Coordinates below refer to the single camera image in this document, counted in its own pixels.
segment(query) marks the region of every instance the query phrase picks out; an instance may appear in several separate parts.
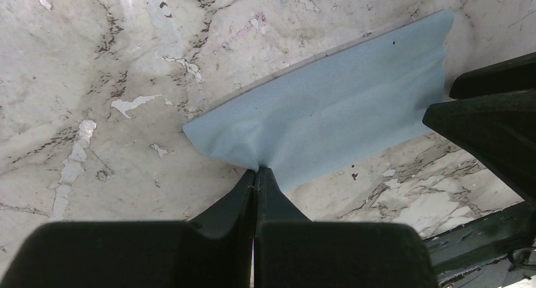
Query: marble surface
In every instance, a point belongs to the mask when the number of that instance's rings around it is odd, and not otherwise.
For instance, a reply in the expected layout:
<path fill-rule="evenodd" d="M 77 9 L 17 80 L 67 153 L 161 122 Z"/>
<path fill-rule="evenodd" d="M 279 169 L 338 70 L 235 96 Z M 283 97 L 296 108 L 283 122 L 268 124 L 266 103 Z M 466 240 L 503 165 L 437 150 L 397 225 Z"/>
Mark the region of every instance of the marble surface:
<path fill-rule="evenodd" d="M 243 169 L 196 152 L 184 123 L 292 64 L 441 9 L 456 16 L 446 89 L 536 50 L 535 0 L 3 0 L 0 273 L 50 220 L 195 216 Z M 82 154 L 84 120 L 96 128 Z M 422 236 L 520 201 L 434 134 L 288 196 L 312 219 L 404 222 Z"/>

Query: light blue cloth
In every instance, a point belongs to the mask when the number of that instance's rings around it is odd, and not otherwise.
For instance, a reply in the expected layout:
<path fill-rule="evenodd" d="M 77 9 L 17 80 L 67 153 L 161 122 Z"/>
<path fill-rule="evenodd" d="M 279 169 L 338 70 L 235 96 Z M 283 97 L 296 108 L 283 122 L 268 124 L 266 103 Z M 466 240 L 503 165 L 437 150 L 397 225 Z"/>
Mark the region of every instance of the light blue cloth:
<path fill-rule="evenodd" d="M 203 154 L 257 170 L 282 190 L 429 132 L 422 117 L 442 101 L 441 11 L 294 70 L 184 125 Z"/>

